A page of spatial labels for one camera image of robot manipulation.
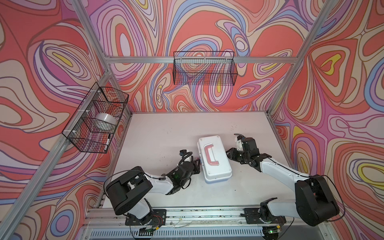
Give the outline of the white blue plastic tool box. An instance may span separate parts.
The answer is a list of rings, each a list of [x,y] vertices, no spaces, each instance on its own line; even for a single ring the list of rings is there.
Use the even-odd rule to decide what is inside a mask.
[[[207,184],[227,181],[232,177],[232,168],[220,136],[200,138],[197,145]]]

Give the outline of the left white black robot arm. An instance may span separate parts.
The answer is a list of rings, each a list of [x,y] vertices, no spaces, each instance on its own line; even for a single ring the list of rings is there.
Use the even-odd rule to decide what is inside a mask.
[[[181,160],[167,174],[151,175],[137,166],[120,171],[117,178],[110,176],[103,183],[103,190],[117,216],[126,216],[126,224],[151,225],[159,228],[166,223],[166,210],[153,210],[146,199],[149,193],[174,195],[188,188],[193,175],[200,174],[201,159],[194,158],[187,150],[180,151]]]

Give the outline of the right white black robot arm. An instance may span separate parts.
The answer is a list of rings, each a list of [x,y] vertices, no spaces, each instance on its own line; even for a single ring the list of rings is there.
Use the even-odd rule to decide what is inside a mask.
[[[293,200],[270,198],[260,203],[259,219],[271,223],[278,217],[300,218],[315,227],[325,221],[335,222],[341,216],[339,205],[325,176],[308,175],[287,167],[269,154],[262,154],[254,138],[236,134],[235,148],[227,150],[227,157],[241,165],[248,165],[269,175],[291,189]]]

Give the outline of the black marker pen in basket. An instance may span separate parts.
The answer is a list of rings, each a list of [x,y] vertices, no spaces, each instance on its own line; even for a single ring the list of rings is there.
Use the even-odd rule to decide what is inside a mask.
[[[106,140],[106,143],[105,143],[105,147],[104,147],[104,152],[105,153],[108,151],[108,147],[110,145],[110,141],[111,141],[111,134],[108,134],[108,137],[107,137],[107,140]]]

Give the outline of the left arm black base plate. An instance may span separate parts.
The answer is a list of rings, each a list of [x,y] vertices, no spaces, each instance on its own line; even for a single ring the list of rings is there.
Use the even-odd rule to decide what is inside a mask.
[[[166,209],[155,209],[146,215],[144,218],[139,220],[134,215],[128,214],[126,216],[126,226],[150,226],[161,227],[166,223],[167,210]]]

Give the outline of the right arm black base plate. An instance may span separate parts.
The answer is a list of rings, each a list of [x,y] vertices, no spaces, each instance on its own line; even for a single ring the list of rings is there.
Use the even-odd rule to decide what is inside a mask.
[[[244,212],[240,214],[241,217],[246,219],[246,223],[252,224],[267,224],[267,225],[284,225],[287,223],[285,217],[267,216],[265,220],[262,219],[261,211],[259,208],[245,208]]]

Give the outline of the grey duct tape roll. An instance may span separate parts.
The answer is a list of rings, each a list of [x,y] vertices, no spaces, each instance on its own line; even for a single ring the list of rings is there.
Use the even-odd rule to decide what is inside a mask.
[[[116,118],[114,116],[112,116],[111,114],[107,114],[107,113],[98,113],[96,115],[96,119],[103,121],[103,122],[106,122],[106,123],[111,124],[111,125],[117,124]]]

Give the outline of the aluminium mounting rail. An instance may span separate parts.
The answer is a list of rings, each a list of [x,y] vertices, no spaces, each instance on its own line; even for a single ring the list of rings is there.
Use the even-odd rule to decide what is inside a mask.
[[[242,216],[245,208],[250,206],[214,206],[214,207],[160,207],[165,209],[166,223],[164,228],[182,227],[245,227],[246,218]],[[91,209],[86,214],[83,227],[118,228],[124,227],[126,217],[115,215],[112,208]]]

